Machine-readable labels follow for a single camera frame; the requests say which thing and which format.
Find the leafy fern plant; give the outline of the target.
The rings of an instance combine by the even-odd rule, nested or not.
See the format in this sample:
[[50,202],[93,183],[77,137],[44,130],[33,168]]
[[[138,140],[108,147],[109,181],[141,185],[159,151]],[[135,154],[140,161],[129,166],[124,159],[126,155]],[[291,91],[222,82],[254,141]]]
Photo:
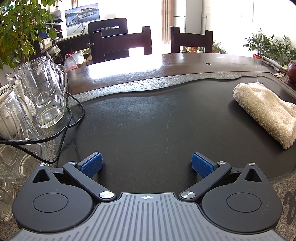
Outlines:
[[288,66],[291,60],[295,60],[295,47],[288,36],[284,35],[281,39],[277,39],[275,34],[267,36],[260,29],[244,40],[243,47],[247,47],[249,52],[256,52],[259,57],[270,58],[281,66]]

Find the clear glass mug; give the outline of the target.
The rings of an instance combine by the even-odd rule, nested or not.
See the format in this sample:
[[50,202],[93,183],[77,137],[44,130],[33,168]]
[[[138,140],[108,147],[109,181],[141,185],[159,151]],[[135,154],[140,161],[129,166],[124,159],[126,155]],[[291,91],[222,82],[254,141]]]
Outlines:
[[11,140],[39,138],[14,89],[9,86],[1,87],[1,136]]
[[15,76],[24,95],[31,100],[33,121],[41,128],[55,125],[64,115],[64,94],[67,88],[67,72],[63,65],[42,56],[29,63],[28,70]]

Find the large potted green tree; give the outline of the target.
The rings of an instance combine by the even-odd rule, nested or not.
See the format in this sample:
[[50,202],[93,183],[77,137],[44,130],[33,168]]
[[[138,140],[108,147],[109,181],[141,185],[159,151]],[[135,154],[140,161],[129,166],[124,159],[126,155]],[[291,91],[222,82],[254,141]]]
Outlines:
[[36,54],[34,43],[41,42],[40,32],[57,37],[46,9],[54,5],[55,1],[1,1],[1,69],[29,61]]

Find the dark wooden chair left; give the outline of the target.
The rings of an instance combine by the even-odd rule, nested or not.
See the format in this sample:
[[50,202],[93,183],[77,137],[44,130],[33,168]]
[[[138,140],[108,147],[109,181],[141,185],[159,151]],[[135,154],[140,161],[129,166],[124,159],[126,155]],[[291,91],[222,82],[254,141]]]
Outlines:
[[132,34],[120,34],[103,37],[101,31],[94,32],[95,51],[91,53],[92,62],[105,62],[105,54],[143,47],[144,55],[152,54],[151,27],[142,27],[142,32]]

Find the computer monitor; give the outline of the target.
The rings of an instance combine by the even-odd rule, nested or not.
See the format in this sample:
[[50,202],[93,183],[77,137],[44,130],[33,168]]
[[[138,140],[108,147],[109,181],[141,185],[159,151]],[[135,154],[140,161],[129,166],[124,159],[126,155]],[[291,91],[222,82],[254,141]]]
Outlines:
[[67,28],[100,19],[98,4],[88,4],[64,11]]

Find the dark wooden chair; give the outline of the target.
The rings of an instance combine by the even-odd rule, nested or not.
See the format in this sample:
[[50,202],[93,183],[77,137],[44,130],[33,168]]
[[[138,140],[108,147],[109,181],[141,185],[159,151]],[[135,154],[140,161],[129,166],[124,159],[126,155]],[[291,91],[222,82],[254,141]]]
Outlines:
[[205,31],[204,35],[181,33],[179,27],[171,26],[171,53],[178,53],[180,47],[203,47],[205,53],[213,51],[213,32]]
[[143,47],[144,55],[152,54],[151,27],[142,27],[142,32],[132,34],[120,34],[103,37],[101,31],[94,32],[95,51],[91,53],[92,62],[105,62],[105,54]]

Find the cream terry towel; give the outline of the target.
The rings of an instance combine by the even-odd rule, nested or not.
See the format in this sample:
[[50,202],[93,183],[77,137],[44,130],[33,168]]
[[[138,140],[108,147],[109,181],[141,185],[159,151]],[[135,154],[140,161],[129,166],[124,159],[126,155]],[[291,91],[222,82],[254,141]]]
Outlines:
[[295,142],[295,104],[283,101],[260,82],[240,83],[233,89],[236,102],[284,149]]

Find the black office chair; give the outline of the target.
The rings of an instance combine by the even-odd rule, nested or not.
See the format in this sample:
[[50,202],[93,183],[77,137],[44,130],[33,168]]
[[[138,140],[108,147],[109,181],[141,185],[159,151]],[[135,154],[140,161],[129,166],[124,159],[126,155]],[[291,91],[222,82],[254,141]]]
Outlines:
[[88,24],[89,43],[94,43],[94,32],[101,31],[103,37],[127,34],[127,19],[98,20]]

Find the black stone tea tray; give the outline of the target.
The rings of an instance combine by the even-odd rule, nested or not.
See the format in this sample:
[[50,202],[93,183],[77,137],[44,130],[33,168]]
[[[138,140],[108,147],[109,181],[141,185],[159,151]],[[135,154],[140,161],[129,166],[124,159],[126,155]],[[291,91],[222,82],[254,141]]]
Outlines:
[[233,98],[237,84],[252,82],[295,102],[293,92],[262,76],[86,101],[83,121],[67,131],[58,166],[100,152],[103,167],[95,179],[116,194],[180,193],[199,179],[191,167],[195,152],[233,167],[256,163],[268,179],[290,173],[295,147],[283,149]]

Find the dark wooden chair right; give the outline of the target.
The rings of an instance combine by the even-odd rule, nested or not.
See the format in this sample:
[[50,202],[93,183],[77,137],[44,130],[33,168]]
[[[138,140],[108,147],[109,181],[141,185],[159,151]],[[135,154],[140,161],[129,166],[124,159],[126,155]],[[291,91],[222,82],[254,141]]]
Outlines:
[[213,51],[213,32],[205,31],[204,35],[181,33],[179,27],[171,26],[171,53],[178,53],[180,47],[203,47],[205,53]]

